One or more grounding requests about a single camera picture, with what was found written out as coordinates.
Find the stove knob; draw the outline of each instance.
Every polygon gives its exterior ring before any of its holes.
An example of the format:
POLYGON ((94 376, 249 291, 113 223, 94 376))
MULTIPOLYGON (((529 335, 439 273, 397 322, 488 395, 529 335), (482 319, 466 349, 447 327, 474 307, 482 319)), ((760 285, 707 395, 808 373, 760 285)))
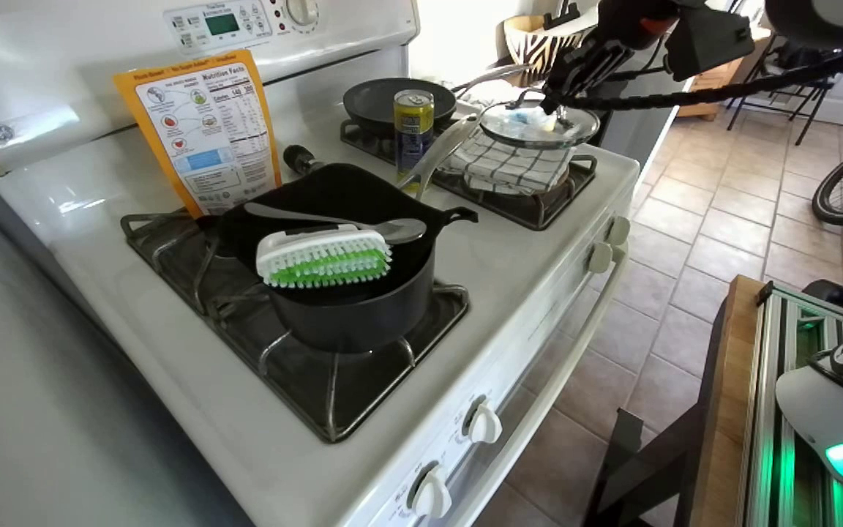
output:
POLYGON ((426 518, 444 518, 451 509, 447 477, 439 462, 425 468, 409 493, 409 509, 426 518))
POLYGON ((319 17, 319 0, 284 0, 284 10, 297 26, 311 26, 319 17))
POLYGON ((461 423, 461 437, 472 442, 498 442, 502 434, 502 423, 498 412, 486 405, 486 398, 477 398, 469 420, 461 423))
POLYGON ((611 247, 624 247, 627 238, 630 238, 630 221, 627 221, 627 216, 615 216, 615 221, 609 223, 605 240, 609 240, 611 247))
POLYGON ((589 273, 605 273, 611 260, 615 260, 615 247, 593 244, 589 256, 589 273))

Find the tile floor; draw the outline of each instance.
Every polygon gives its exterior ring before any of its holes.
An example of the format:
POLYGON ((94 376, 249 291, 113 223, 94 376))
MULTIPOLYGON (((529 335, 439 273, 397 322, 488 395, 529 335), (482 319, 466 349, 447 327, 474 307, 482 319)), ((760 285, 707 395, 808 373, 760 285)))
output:
MULTIPOLYGON (((793 147, 780 115, 679 120, 643 172, 619 303, 556 409, 482 512, 482 527, 581 521, 615 409, 665 430, 698 390, 710 319, 733 275, 805 286, 843 281, 843 228, 808 212, 843 159, 843 127, 813 122, 793 147)), ((647 516, 671 524, 672 505, 647 516)))

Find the oven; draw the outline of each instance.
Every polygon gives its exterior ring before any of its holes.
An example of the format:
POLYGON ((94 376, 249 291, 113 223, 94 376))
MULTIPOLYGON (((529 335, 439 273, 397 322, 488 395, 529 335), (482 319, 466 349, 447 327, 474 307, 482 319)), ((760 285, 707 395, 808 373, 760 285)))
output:
POLYGON ((189 26, 210 5, 59 0, 25 11, 16 0, 3 4, 0 200, 47 250, 40 264, 68 279, 255 524, 472 524, 615 295, 637 163, 578 147, 593 168, 574 178, 581 184, 542 228, 431 187, 431 209, 479 215, 435 244, 435 294, 444 294, 451 317, 426 336, 420 327, 407 336, 409 351, 395 345, 409 368, 395 367, 376 390, 353 395, 368 405, 349 409, 343 424, 337 412, 328 420, 337 408, 311 401, 311 390, 302 395, 296 361, 308 351, 287 349, 259 286, 205 256, 207 235, 179 215, 107 79, 125 68, 249 48, 280 149, 302 143, 324 161, 391 178, 387 161, 338 139, 349 120, 338 101, 356 81, 407 70, 416 5, 224 0, 214 11, 237 21, 246 11, 252 29, 183 38, 176 21, 189 26), (24 49, 53 55, 50 68, 13 61, 24 49))

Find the frying pan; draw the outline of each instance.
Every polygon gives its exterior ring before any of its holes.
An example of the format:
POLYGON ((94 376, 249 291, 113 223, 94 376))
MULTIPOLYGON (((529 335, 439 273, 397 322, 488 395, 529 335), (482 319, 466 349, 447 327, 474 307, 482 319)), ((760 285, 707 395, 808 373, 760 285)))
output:
POLYGON ((366 130, 391 131, 391 98, 397 90, 426 90, 433 93, 433 122, 444 127, 452 115, 452 93, 444 86, 433 86, 425 79, 371 79, 349 87, 343 93, 343 109, 366 130))
MULTIPOLYGON (((426 226, 420 240, 391 247, 391 269, 381 281, 328 291, 268 291, 280 322, 302 344, 338 354, 363 354, 403 336, 431 304, 439 232, 455 221, 477 221, 469 209, 426 209, 353 163, 324 163, 255 202, 356 223, 419 216, 426 226)), ((313 228, 313 223, 264 221, 234 209, 220 221, 220 240, 255 273, 256 240, 272 232, 302 228, 313 228)))

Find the oven door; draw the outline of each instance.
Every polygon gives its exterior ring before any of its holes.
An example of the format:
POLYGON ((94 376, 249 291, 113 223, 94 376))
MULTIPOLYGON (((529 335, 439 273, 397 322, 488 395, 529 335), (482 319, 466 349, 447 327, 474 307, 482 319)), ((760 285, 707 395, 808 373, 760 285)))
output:
POLYGON ((524 455, 539 424, 561 395, 575 361, 592 345, 605 307, 615 300, 624 275, 624 250, 615 250, 615 264, 605 275, 584 275, 575 300, 565 311, 561 322, 542 345, 529 368, 518 377, 514 390, 501 408, 505 434, 501 442, 474 449, 461 465, 451 474, 452 507, 444 518, 426 524, 474 524, 488 497, 498 493, 514 459, 524 455))

